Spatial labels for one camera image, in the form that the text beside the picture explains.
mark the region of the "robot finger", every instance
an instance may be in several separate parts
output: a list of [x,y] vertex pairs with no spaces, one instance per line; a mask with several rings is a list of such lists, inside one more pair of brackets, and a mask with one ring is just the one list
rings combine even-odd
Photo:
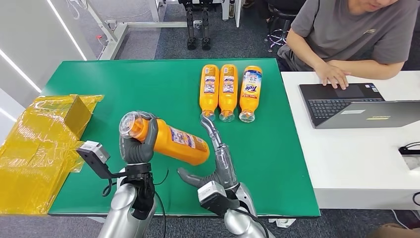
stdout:
[[143,160],[150,160],[153,156],[153,149],[155,147],[156,139],[158,137],[158,121],[155,118],[151,118],[148,125],[148,131],[146,139],[141,146]]
[[220,134],[217,131],[216,127],[214,126],[214,123],[207,117],[201,115],[201,125],[206,129],[207,133],[209,134],[209,137],[211,139],[211,142],[213,144],[214,151],[217,151],[217,149],[222,145],[222,140],[220,138]]
[[184,168],[178,168],[177,172],[181,179],[186,182],[187,184],[194,186],[196,188],[199,188],[202,186],[203,178],[197,175],[190,174],[186,169]]
[[153,115],[152,113],[148,113],[148,112],[144,112],[144,111],[137,111],[142,118],[146,119],[146,120],[150,120],[152,118],[157,118],[155,115]]

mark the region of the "detergent bottle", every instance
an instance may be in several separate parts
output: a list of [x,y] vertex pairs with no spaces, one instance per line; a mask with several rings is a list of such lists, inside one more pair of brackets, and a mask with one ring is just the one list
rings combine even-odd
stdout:
[[233,110],[238,103],[238,70],[233,64],[225,64],[220,69],[219,82],[220,120],[230,122],[235,119]]
[[202,115],[210,120],[215,119],[214,110],[219,98],[219,69],[216,65],[207,64],[201,72],[200,107]]
[[243,122],[253,122],[255,120],[254,111],[260,101],[261,78],[263,73],[258,66],[248,66],[244,71],[242,80],[241,97],[239,105],[241,113],[239,119]]
[[[121,119],[120,134],[125,138],[136,138],[144,142],[149,122],[139,112],[129,112]],[[175,129],[162,119],[157,119],[157,128],[154,151],[191,165],[202,164],[209,157],[209,146],[201,138]]]

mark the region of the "clear bottle cap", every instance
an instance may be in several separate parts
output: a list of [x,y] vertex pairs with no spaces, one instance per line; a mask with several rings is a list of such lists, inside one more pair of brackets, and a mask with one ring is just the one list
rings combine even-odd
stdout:
[[251,111],[245,110],[239,114],[239,119],[243,122],[253,122],[255,120],[255,114]]
[[233,111],[224,110],[220,113],[219,119],[223,122],[231,122],[235,119],[235,115],[233,114]]
[[138,112],[125,114],[119,123],[119,133],[124,138],[137,137],[143,128],[143,120]]
[[201,115],[207,117],[208,119],[210,119],[211,121],[214,121],[214,119],[216,119],[216,115],[214,115],[214,112],[209,111],[209,110],[204,110]]

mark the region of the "laptop keyboard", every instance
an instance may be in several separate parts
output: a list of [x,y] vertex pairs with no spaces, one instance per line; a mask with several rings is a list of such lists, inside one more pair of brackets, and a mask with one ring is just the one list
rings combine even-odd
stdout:
[[381,98],[344,99],[344,100],[308,100],[308,105],[315,119],[328,119],[352,102],[380,102]]

